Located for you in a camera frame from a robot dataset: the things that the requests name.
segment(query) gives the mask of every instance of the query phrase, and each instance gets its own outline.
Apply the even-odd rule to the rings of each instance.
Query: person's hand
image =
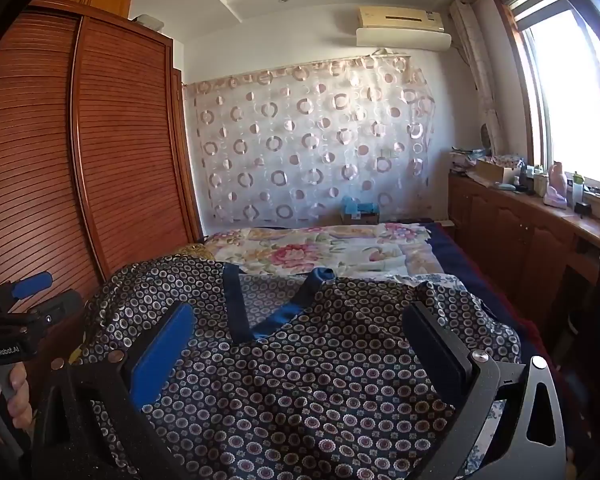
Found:
[[[24,430],[31,424],[32,419],[31,405],[29,404],[29,383],[27,383],[27,371],[24,364],[16,364],[11,370],[9,379],[16,394],[7,403],[7,409],[13,417],[14,427]]]

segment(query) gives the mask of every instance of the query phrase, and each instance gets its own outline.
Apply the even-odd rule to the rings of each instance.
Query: screw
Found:
[[[477,363],[485,363],[489,360],[489,354],[484,350],[474,350],[471,352],[471,359]]]
[[[56,357],[53,361],[51,361],[51,369],[59,370],[64,366],[64,359],[61,357]]]
[[[122,350],[113,350],[109,352],[107,356],[107,361],[110,363],[119,363],[122,359],[125,358],[125,353]]]
[[[535,366],[536,368],[538,368],[539,370],[544,370],[546,368],[546,361],[544,360],[544,358],[540,357],[539,355],[534,355],[531,358],[531,364],[533,366]]]

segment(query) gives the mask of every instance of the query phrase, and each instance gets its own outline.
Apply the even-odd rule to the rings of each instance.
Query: wooden wardrobe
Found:
[[[66,0],[34,0],[0,42],[0,283],[42,270],[87,300],[126,264],[201,237],[172,41]],[[29,365],[80,342],[59,325]]]

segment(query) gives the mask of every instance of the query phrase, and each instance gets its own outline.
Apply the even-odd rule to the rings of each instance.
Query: louvered wardrobe door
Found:
[[[109,276],[187,243],[171,134],[171,52],[98,20],[83,23],[78,149],[90,231]]]
[[[98,286],[68,156],[69,86],[77,18],[24,12],[0,42],[0,283],[42,270],[34,302]]]

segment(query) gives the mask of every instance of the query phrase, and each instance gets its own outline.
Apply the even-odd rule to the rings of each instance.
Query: cardboard box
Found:
[[[513,177],[520,176],[520,168],[503,168],[491,162],[478,160],[474,169],[475,173],[490,182],[513,184]]]
[[[342,225],[378,225],[380,223],[380,213],[361,213],[357,215],[340,215]]]

